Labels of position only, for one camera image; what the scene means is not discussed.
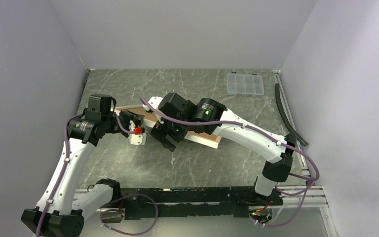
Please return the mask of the white wooden picture frame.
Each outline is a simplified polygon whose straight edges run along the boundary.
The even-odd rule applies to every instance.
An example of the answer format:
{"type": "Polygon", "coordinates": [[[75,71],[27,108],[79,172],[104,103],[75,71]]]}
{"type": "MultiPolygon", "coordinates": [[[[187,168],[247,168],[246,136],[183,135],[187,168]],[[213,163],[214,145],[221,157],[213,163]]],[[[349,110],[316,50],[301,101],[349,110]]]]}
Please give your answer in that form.
{"type": "MultiPolygon", "coordinates": [[[[115,112],[119,115],[119,112],[125,110],[130,111],[138,115],[143,115],[143,122],[142,124],[146,127],[152,128],[155,125],[155,122],[157,121],[157,118],[154,114],[147,113],[142,105],[129,105],[129,106],[117,106],[115,108],[115,112]]],[[[209,135],[206,133],[195,133],[193,131],[189,131],[186,136],[186,140],[196,142],[199,144],[202,144],[204,146],[208,146],[214,149],[218,148],[218,145],[221,141],[220,136],[216,135],[209,135]]]]}

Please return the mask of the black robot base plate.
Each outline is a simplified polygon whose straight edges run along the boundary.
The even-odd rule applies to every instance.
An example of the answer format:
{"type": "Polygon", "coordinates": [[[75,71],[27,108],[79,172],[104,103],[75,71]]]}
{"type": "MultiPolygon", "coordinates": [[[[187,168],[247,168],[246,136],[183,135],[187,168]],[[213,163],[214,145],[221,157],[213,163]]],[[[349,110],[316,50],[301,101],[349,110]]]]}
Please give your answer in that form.
{"type": "Polygon", "coordinates": [[[126,220],[166,217],[233,216],[247,218],[256,209],[282,206],[280,192],[261,197],[250,186],[196,188],[123,188],[105,207],[121,208],[126,220]]]}

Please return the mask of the aluminium extrusion rail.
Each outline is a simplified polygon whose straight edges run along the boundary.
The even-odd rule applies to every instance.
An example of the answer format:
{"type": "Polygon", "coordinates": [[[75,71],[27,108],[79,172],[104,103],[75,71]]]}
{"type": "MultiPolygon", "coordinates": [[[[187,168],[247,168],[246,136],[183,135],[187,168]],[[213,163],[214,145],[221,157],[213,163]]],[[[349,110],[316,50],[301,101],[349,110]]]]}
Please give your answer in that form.
{"type": "MultiPolygon", "coordinates": [[[[305,186],[281,186],[280,189],[282,189],[285,192],[288,193],[295,193],[299,191],[301,188],[305,188],[305,186]]],[[[75,202],[82,196],[84,196],[87,193],[87,189],[76,189],[73,201],[75,202]]],[[[304,193],[297,196],[289,196],[282,194],[281,197],[279,197],[282,200],[282,204],[276,204],[276,201],[272,202],[272,206],[281,206],[281,208],[297,208],[303,198],[304,193]]],[[[167,205],[175,205],[178,202],[166,202],[167,205]]],[[[191,203],[191,204],[202,204],[207,203],[207,201],[191,201],[191,202],[183,202],[183,203],[191,203]]],[[[263,206],[254,206],[255,208],[263,208],[263,206]]],[[[307,192],[306,196],[304,198],[302,208],[329,208],[329,204],[327,202],[324,190],[321,186],[312,186],[307,192]]]]}

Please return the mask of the clear plastic compartment box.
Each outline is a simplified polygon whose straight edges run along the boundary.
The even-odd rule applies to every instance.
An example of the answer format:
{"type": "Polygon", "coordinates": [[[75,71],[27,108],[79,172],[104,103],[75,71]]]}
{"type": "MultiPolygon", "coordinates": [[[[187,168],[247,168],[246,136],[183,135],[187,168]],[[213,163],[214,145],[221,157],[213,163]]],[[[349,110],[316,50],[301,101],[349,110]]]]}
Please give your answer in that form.
{"type": "Polygon", "coordinates": [[[238,74],[231,72],[226,75],[228,95],[258,97],[265,94],[263,77],[258,74],[238,74]]]}

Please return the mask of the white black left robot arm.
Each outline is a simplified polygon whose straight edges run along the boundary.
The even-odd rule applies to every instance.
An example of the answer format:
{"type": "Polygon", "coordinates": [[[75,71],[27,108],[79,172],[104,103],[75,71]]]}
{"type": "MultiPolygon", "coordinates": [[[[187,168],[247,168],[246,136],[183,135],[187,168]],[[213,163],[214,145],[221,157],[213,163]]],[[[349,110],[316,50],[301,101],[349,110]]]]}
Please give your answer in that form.
{"type": "Polygon", "coordinates": [[[62,154],[50,183],[35,208],[25,209],[21,217],[37,237],[77,237],[98,208],[120,204],[120,183],[109,178],[99,180],[90,193],[74,200],[85,164],[104,135],[129,137],[144,132],[143,115],[116,112],[115,106],[113,97],[92,94],[88,106],[65,124],[62,154]]]}

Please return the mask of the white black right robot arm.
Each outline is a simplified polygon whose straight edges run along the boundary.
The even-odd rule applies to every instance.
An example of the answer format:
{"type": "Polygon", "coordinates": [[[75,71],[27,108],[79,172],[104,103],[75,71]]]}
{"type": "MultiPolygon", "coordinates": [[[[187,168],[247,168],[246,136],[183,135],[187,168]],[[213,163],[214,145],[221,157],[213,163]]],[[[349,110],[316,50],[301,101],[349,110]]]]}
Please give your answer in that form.
{"type": "Polygon", "coordinates": [[[229,139],[265,158],[252,190],[256,204],[265,204],[274,187],[287,180],[295,149],[288,135],[268,132],[211,98],[202,98],[195,104],[173,92],[150,100],[141,98],[141,101],[144,109],[157,118],[150,135],[170,151],[192,131],[229,139]]]}

